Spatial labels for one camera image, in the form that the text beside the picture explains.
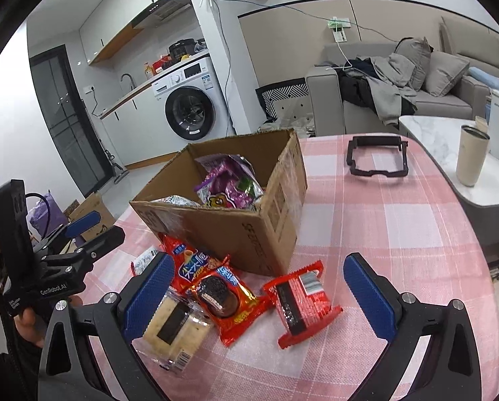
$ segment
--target pink checkered tablecloth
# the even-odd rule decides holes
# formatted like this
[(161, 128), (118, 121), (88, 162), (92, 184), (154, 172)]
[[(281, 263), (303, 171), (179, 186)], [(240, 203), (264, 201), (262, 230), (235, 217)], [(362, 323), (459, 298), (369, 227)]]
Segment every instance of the pink checkered tablecloth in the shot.
[[(385, 347), (342, 277), (342, 263), (351, 252), (360, 252), (399, 292), (411, 291), (426, 303), (446, 305), (452, 298), (465, 303), (479, 351), (482, 399), (494, 399), (499, 382), (498, 309), (482, 250), (458, 200), (413, 140), (406, 178), (352, 176), (345, 162), (350, 139), (301, 141), (308, 189), (291, 262), (291, 270), (296, 270), (321, 259), (324, 288), (344, 312), (321, 333), (287, 350), (277, 345), (285, 330), (275, 310), (259, 317), (230, 348), (214, 331), (182, 378), (144, 358), (172, 400), (347, 400)], [(361, 168), (396, 170), (401, 162), (396, 149), (357, 151)], [(131, 277), (130, 262), (158, 242), (130, 207), (116, 224), (125, 230), (125, 243), (88, 274), (85, 303), (120, 291)], [(255, 292), (267, 279), (244, 277)], [(419, 341), (393, 399), (407, 393), (427, 344), (427, 338)], [(114, 386), (98, 342), (94, 349)], [(119, 398), (117, 388), (115, 396)]]

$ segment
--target sofa armrest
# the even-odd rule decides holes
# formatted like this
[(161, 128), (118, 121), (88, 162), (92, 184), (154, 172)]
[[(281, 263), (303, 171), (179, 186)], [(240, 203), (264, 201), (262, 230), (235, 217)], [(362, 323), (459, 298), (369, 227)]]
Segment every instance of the sofa armrest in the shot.
[(317, 136), (346, 134), (339, 79), (329, 66), (315, 66), (305, 76)]
[(472, 119), (476, 116), (486, 117), (486, 102), (490, 91), (483, 82), (466, 75), (456, 84), (452, 93), (472, 107)]

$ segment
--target range hood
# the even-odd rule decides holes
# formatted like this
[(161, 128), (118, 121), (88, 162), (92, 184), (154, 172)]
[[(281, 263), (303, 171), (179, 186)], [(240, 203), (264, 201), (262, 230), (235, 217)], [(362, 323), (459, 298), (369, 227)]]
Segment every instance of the range hood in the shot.
[(156, 0), (131, 21), (131, 26), (134, 29), (155, 28), (189, 7), (192, 7), (191, 0)]

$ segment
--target human hand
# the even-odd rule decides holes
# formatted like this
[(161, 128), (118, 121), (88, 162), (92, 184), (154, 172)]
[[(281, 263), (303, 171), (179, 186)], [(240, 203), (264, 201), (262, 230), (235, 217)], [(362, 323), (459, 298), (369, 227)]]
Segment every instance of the human hand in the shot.
[[(73, 306), (81, 306), (83, 303), (79, 296), (69, 297), (69, 302)], [(24, 340), (39, 348), (43, 348), (45, 334), (36, 327), (36, 317), (39, 318), (34, 309), (28, 307), (20, 315), (13, 317), (13, 320), (15, 321), (17, 332)]]

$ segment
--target beige tumbler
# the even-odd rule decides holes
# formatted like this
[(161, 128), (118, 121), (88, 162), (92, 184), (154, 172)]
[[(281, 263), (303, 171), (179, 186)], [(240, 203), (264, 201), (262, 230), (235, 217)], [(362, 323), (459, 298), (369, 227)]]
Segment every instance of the beige tumbler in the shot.
[(485, 132), (469, 125), (462, 125), (456, 175), (463, 185), (472, 187), (478, 181), (486, 159), (488, 144), (489, 136)]

